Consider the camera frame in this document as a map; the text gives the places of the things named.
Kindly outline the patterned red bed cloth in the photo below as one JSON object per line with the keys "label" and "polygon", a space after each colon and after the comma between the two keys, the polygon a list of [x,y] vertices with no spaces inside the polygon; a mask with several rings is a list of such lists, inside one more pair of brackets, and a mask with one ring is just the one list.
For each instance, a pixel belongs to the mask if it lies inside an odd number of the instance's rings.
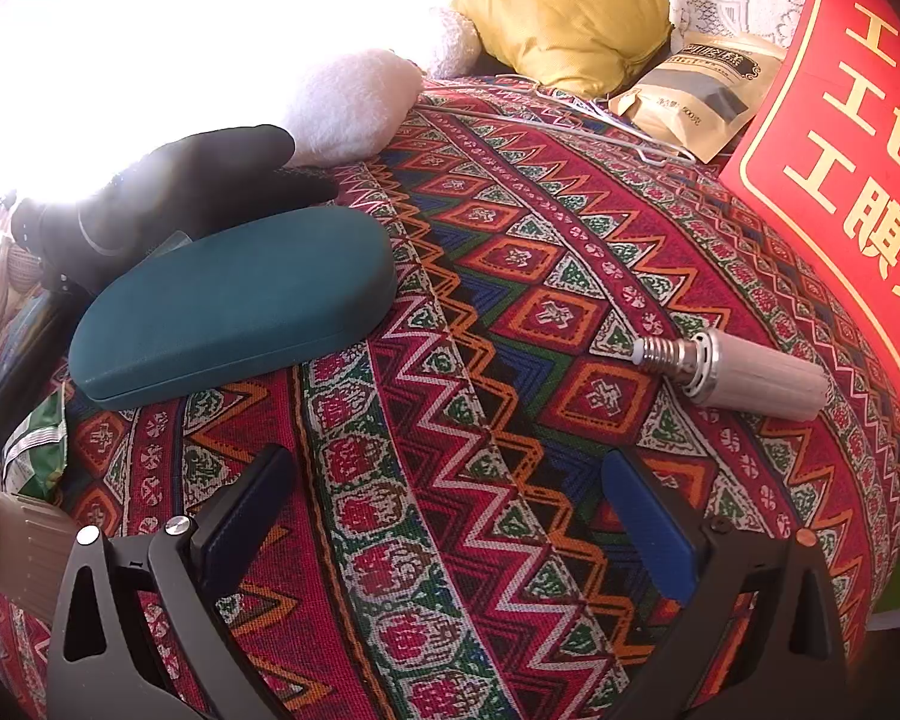
{"label": "patterned red bed cloth", "polygon": [[[770,221],[522,82],[432,83],[331,169],[385,226],[361,341],[107,410],[69,374],[91,296],[9,260],[2,447],[66,387],[50,500],[0,481],[0,717],[857,718],[850,668],[900,553],[900,398]],[[717,328],[816,362],[813,421],[697,406],[631,361]],[[237,592],[190,539],[266,444],[295,483]],[[603,496],[628,449],[702,518],[687,605]]]}

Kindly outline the yellow pillow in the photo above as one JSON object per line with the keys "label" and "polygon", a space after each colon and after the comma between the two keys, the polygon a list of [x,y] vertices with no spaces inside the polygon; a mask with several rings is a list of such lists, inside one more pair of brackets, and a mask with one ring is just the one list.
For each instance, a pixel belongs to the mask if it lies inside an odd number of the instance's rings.
{"label": "yellow pillow", "polygon": [[579,98],[617,93],[668,42],[668,0],[453,0],[487,54]]}

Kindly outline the teal glasses case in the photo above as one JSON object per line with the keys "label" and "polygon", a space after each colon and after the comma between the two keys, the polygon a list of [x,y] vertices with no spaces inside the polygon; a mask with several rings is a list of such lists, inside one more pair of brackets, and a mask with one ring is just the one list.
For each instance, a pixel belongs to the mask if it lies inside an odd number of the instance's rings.
{"label": "teal glasses case", "polygon": [[74,385],[128,410],[281,371],[363,340],[397,295],[385,226],[312,206],[144,260],[98,294],[69,346]]}

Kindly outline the beige LED corn bulb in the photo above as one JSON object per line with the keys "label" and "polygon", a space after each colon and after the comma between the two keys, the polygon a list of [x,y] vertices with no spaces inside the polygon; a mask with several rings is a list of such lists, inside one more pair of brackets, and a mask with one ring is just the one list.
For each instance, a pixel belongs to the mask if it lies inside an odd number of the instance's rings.
{"label": "beige LED corn bulb", "polygon": [[831,377],[816,362],[717,328],[678,340],[638,338],[631,361],[670,379],[697,406],[717,410],[807,422],[831,392]]}

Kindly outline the red banner with characters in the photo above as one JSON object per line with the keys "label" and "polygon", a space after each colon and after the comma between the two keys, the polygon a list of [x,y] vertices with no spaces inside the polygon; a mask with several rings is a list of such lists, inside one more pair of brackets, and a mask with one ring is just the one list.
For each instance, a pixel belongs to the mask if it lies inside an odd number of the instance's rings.
{"label": "red banner with characters", "polygon": [[806,0],[720,181],[809,261],[900,398],[900,19],[886,0]]}

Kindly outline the large white plush rabbit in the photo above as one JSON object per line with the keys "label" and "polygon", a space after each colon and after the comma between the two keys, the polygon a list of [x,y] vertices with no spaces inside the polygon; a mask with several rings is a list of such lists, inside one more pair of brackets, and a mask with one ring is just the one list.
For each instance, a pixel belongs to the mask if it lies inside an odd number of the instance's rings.
{"label": "large white plush rabbit", "polygon": [[367,160],[395,137],[422,91],[422,73],[388,50],[334,60],[295,90],[284,128],[289,165],[331,167]]}

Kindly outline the white fluffy ball pillow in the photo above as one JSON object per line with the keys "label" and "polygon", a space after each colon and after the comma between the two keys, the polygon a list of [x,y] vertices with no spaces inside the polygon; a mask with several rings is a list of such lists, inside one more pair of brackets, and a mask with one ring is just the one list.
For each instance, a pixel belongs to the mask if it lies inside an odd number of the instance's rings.
{"label": "white fluffy ball pillow", "polygon": [[443,10],[429,75],[434,78],[457,78],[468,75],[482,52],[481,39],[475,23],[455,10]]}

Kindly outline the kraft paper bag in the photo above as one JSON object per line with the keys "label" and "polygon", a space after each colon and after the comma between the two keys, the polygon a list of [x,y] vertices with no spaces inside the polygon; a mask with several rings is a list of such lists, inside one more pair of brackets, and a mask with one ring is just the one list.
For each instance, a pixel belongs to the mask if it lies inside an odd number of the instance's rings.
{"label": "kraft paper bag", "polygon": [[710,163],[754,119],[785,50],[759,36],[688,32],[681,49],[610,101],[659,142]]}

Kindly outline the green white snack packet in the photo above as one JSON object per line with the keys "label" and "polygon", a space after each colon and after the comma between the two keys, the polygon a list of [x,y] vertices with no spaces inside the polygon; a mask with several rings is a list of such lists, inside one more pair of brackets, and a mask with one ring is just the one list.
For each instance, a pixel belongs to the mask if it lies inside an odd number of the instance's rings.
{"label": "green white snack packet", "polygon": [[23,418],[2,447],[1,491],[50,500],[68,466],[66,387],[58,385]]}

